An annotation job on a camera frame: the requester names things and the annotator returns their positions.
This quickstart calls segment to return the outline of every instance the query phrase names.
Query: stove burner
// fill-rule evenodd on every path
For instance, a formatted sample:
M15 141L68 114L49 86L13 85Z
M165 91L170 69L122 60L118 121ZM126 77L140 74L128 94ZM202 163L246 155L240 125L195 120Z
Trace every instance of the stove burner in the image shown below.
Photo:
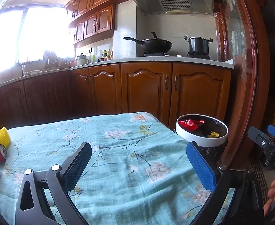
M164 53L144 53L144 57L157 57L157 56L162 56L164 57L165 54Z
M188 53L187 57L188 58L202 58L202 59L210 60L209 54L208 55L203 55L203 54Z

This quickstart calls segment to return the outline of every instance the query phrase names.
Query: black wok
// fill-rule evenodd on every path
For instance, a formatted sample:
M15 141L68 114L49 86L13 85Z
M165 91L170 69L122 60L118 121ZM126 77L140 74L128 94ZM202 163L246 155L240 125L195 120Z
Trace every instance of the black wok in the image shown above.
M167 53L171 50L172 43L168 40L158 39L155 32L151 32L155 39L137 40L131 37L124 37L124 40L132 40L142 46L147 53Z

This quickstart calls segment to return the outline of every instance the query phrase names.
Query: floral tablecloth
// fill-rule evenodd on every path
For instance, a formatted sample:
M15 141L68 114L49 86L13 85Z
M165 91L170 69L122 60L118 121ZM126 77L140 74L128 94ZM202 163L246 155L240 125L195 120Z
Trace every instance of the floral tablecloth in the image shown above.
M46 171L83 143L92 157L72 201L90 225L189 224L210 192L186 157L187 142L151 114L103 115L8 130L12 142L0 165L0 212L15 224L15 206L24 170ZM64 224L50 192L48 202ZM231 200L228 193L217 221Z

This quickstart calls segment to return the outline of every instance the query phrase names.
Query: range hood vent grille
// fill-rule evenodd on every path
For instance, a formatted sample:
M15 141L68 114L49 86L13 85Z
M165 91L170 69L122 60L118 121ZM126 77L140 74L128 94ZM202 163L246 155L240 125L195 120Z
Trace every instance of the range hood vent grille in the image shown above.
M190 0L159 0L164 10L190 10Z

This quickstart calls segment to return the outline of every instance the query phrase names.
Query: pot lid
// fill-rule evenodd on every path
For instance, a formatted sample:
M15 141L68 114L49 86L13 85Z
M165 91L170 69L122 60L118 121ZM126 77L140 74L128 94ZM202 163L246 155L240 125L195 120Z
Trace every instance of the pot lid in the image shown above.
M188 38L188 39L190 40L190 39L196 39L196 38L197 38L197 39L203 39L203 40L208 40L208 39L206 39L206 38L203 38L203 37L190 37L190 38Z
M80 53L80 56L77 56L77 59L86 59L86 56L83 53Z

